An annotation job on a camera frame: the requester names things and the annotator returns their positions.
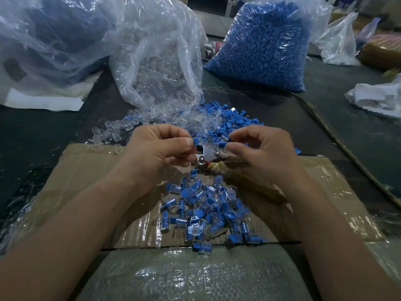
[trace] right hand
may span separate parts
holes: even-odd
[[[287,131],[260,125],[249,125],[230,133],[234,142],[225,149],[242,157],[262,171],[269,181],[280,188],[300,177],[308,176],[297,157],[291,136]],[[259,144],[259,149],[244,145]]]

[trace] fingernail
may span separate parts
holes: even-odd
[[[186,138],[185,141],[187,142],[188,147],[193,147],[194,146],[194,140],[193,138]]]

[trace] cardboard sheet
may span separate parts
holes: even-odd
[[[42,191],[33,201],[30,211],[14,226],[16,229],[8,248],[43,224],[78,192],[103,177],[121,157],[115,155],[114,151],[113,146],[106,145],[69,145]],[[362,202],[330,160],[325,157],[299,158],[309,175],[323,186],[330,200],[358,235],[370,242],[384,238]],[[104,248],[186,245],[179,230],[171,228],[169,233],[161,234],[158,220],[160,195],[164,192],[165,183],[178,183],[190,170],[191,167],[166,167],[160,173],[159,184],[132,205]],[[212,177],[203,176],[202,179],[208,180]],[[275,188],[268,182],[266,186]],[[288,203],[278,204],[269,200],[267,195],[245,187],[239,187],[238,194],[253,212],[249,220],[250,229],[254,229],[269,243],[299,241],[298,228]],[[226,240],[226,234],[227,232],[222,232],[214,239],[214,244],[222,244]]]

